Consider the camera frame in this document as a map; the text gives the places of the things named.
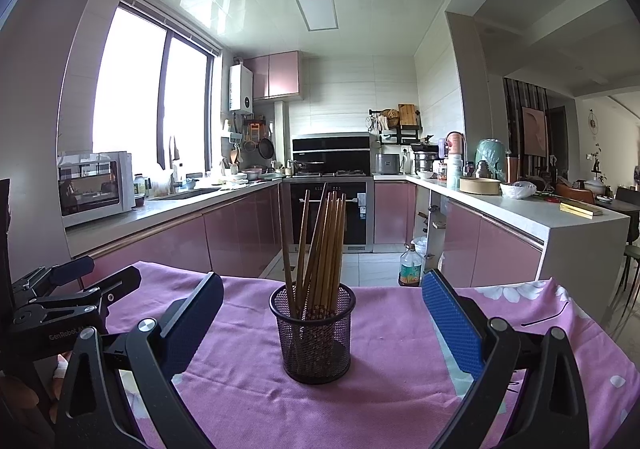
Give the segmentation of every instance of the oil bottle label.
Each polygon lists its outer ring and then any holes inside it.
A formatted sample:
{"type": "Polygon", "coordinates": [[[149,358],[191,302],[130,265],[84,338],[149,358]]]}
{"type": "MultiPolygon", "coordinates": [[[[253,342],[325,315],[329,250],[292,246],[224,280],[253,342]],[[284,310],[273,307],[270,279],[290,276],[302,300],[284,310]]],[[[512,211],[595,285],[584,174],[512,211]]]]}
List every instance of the oil bottle label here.
{"type": "Polygon", "coordinates": [[[401,265],[400,281],[402,281],[405,285],[418,283],[420,281],[420,265],[414,265],[413,267],[401,265]]]}

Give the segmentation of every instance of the wooden cutting board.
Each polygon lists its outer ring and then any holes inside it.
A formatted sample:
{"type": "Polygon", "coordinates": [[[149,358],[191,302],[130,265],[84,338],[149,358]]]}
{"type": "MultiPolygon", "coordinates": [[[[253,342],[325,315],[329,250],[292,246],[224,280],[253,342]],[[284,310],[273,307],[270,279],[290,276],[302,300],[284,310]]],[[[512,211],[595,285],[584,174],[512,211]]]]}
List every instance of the wooden cutting board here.
{"type": "Polygon", "coordinates": [[[418,124],[415,118],[415,105],[399,104],[398,112],[400,113],[400,124],[402,126],[416,126],[418,124]]]}

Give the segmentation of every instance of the white countertop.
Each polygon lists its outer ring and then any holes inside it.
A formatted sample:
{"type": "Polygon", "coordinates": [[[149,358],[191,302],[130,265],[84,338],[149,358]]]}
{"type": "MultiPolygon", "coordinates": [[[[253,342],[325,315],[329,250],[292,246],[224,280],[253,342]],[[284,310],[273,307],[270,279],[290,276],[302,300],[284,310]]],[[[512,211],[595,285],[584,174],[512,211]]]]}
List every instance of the white countertop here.
{"type": "Polygon", "coordinates": [[[452,200],[472,207],[481,213],[494,217],[501,222],[509,224],[515,229],[520,229],[542,241],[547,240],[549,230],[551,229],[628,219],[625,215],[607,209],[602,209],[603,214],[601,216],[594,216],[593,219],[582,218],[561,211],[557,203],[545,202],[535,198],[513,200],[511,198],[503,198],[502,196],[463,193],[459,189],[447,188],[446,182],[420,180],[418,177],[412,175],[374,175],[373,179],[376,182],[385,180],[390,182],[408,181],[421,187],[426,187],[452,200]]]}
{"type": "Polygon", "coordinates": [[[278,181],[258,182],[235,189],[221,189],[215,193],[184,200],[146,200],[142,207],[133,208],[130,212],[67,228],[66,241],[69,253],[71,257],[76,257],[155,225],[276,184],[278,181]]]}

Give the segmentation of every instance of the framed picture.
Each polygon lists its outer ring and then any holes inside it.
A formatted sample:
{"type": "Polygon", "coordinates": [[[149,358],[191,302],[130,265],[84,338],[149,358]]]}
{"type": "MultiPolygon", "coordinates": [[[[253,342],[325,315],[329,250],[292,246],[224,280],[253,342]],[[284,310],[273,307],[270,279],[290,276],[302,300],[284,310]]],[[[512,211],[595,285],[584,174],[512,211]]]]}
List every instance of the framed picture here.
{"type": "Polygon", "coordinates": [[[524,130],[524,154],[546,156],[545,112],[533,108],[522,109],[524,130]]]}

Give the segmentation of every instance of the ceiling light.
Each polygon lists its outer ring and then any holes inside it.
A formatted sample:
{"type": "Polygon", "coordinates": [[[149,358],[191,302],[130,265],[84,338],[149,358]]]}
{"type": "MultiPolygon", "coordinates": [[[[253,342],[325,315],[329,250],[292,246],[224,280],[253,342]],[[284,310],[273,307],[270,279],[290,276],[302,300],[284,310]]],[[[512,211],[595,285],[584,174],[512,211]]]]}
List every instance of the ceiling light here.
{"type": "Polygon", "coordinates": [[[309,32],[338,28],[334,0],[296,0],[309,32]]]}

